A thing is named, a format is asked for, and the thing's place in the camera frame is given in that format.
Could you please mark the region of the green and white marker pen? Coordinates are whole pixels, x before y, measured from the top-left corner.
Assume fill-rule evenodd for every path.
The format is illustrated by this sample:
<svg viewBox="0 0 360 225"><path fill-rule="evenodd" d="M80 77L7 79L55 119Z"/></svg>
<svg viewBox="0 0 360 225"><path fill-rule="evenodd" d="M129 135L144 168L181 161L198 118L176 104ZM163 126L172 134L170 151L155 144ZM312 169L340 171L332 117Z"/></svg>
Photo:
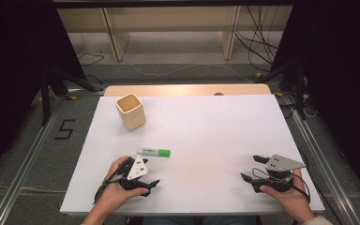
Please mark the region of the green and white marker pen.
<svg viewBox="0 0 360 225"><path fill-rule="evenodd" d="M158 149L158 148L149 148L149 147L139 147L136 150L136 153L141 156L159 157L159 158L168 158L171 155L171 151L168 149Z"/></svg>

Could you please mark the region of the black metal stand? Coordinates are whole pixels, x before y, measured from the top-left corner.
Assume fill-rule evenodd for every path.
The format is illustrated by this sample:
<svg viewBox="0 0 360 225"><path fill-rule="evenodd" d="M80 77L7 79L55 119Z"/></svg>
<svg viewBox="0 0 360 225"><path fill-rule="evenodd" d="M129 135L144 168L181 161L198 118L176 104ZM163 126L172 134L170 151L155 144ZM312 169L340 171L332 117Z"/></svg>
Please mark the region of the black metal stand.
<svg viewBox="0 0 360 225"><path fill-rule="evenodd" d="M295 109L302 120L306 119L304 113L304 69L300 63L289 61L282 66L273 69L265 77L259 78L257 83L267 83L277 75L283 74L284 77L280 83L280 88L290 90L293 86L296 89Z"/></svg>
<svg viewBox="0 0 360 225"><path fill-rule="evenodd" d="M51 103L49 96L49 89L59 96L64 97L68 93L68 89L64 84L64 80L79 85L80 87L90 92L102 92L102 88L97 88L87 82L76 78L66 71L58 67L47 67L40 75L40 93L42 98L43 119L42 125L45 126L51 117Z"/></svg>

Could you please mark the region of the person's left hand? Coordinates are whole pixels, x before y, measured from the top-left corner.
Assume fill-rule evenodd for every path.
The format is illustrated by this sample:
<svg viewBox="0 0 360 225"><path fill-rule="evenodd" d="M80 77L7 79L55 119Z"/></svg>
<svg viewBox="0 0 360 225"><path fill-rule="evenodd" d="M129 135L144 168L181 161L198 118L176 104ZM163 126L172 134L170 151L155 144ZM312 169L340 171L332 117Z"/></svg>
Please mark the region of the person's left hand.
<svg viewBox="0 0 360 225"><path fill-rule="evenodd" d="M138 187L132 190L123 189L118 183L110 183L104 188L97 202L93 207L93 211L101 218L108 216L111 212L119 209L127 200L142 196L147 193L148 189Z"/></svg>

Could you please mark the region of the aluminium floor rail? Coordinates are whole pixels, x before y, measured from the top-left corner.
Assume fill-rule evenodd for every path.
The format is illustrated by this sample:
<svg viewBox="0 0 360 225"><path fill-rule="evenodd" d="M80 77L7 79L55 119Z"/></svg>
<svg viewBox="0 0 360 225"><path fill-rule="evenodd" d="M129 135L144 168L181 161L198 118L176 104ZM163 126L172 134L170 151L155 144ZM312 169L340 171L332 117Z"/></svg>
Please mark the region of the aluminium floor rail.
<svg viewBox="0 0 360 225"><path fill-rule="evenodd" d="M293 107L295 101L290 95L277 99L307 170L320 198L325 213L337 225L360 225L356 206L346 191L346 181L355 188L358 181L343 157L337 153L334 143L324 129L314 132L313 125L318 117L302 116Z"/></svg>
<svg viewBox="0 0 360 225"><path fill-rule="evenodd" d="M18 135L0 158L0 225L64 225L59 212L76 164L72 113L81 101L52 100L52 117L40 124L41 104L32 104Z"/></svg>

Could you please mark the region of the person's right hand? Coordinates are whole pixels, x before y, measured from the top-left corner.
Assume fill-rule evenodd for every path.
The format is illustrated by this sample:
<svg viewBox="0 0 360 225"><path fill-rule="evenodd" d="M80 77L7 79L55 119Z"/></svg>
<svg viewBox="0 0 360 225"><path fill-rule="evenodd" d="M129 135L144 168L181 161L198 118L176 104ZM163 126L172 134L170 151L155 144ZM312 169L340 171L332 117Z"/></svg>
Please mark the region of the person's right hand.
<svg viewBox="0 0 360 225"><path fill-rule="evenodd" d="M299 224L302 224L315 218L315 215L310 209L308 198L301 193L301 191L305 191L301 170L295 169L292 173L294 175L292 184L295 188L290 189L287 192L278 192L271 187L261 186L260 191L277 200L289 216L295 219Z"/></svg>

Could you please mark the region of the light wooden furniture frame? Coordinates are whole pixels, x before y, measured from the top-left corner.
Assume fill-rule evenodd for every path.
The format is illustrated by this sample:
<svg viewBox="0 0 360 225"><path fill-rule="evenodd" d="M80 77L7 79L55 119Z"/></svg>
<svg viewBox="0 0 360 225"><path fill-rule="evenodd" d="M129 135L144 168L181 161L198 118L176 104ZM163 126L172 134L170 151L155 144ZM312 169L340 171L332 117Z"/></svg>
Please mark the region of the light wooden furniture frame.
<svg viewBox="0 0 360 225"><path fill-rule="evenodd" d="M263 31L282 31L291 6L227 7L98 7L59 8L69 33L105 33L113 58L123 59L132 32L203 32L219 34L223 56L233 54L237 31L251 31L259 23Z"/></svg>

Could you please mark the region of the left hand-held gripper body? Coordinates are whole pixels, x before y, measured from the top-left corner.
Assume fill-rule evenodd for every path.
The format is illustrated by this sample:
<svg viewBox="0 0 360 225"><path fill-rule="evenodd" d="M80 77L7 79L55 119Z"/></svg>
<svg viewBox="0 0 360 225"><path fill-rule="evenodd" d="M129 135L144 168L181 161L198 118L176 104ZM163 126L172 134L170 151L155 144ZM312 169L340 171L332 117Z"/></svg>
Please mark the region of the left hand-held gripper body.
<svg viewBox="0 0 360 225"><path fill-rule="evenodd" d="M140 178L148 174L146 165L143 163L143 159L140 155L135 158L129 157L127 161L119 167L118 174L121 175L119 184L126 190L137 188L136 182L140 181Z"/></svg>

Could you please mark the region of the square wooden pen holder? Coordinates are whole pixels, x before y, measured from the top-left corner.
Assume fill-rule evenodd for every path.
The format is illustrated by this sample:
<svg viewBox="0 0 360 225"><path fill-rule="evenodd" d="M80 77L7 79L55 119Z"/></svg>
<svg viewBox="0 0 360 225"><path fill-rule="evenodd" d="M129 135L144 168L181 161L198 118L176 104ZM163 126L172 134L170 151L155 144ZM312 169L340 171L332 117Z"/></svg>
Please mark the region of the square wooden pen holder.
<svg viewBox="0 0 360 225"><path fill-rule="evenodd" d="M128 94L121 97L115 105L124 126L128 130L138 128L146 122L143 103L136 95Z"/></svg>

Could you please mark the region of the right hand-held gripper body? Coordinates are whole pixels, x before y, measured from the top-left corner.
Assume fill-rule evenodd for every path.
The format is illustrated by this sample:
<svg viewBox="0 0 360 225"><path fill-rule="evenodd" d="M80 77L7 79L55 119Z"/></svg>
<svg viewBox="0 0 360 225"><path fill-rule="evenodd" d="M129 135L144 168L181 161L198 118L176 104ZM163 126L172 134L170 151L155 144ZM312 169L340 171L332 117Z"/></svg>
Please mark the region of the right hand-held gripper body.
<svg viewBox="0 0 360 225"><path fill-rule="evenodd" d="M284 156L273 155L264 164L268 173L266 178L257 178L251 181L256 193L260 192L261 186L269 186L278 192L286 192L291 189L293 181L293 169L305 168L304 162L299 162Z"/></svg>

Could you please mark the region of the dark curtain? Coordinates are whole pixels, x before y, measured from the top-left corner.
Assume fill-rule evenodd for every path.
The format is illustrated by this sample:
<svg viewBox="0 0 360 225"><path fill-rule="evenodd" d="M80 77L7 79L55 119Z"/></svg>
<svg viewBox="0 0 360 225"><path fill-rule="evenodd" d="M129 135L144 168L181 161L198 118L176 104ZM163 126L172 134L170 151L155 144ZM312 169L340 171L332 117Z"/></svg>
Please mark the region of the dark curtain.
<svg viewBox="0 0 360 225"><path fill-rule="evenodd" d="M85 77L57 9L50 0L0 0L0 157L48 68Z"/></svg>
<svg viewBox="0 0 360 225"><path fill-rule="evenodd" d="M292 11L272 68L292 59L360 180L360 0L280 0Z"/></svg>

